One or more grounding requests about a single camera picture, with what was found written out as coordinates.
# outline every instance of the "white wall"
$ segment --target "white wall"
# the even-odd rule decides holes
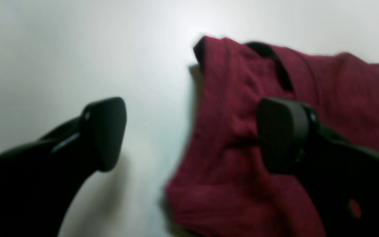
[[[204,34],[379,62],[379,1],[0,1],[0,151],[88,102],[126,100],[120,163],[87,181],[60,236],[167,235],[159,200],[191,128]]]

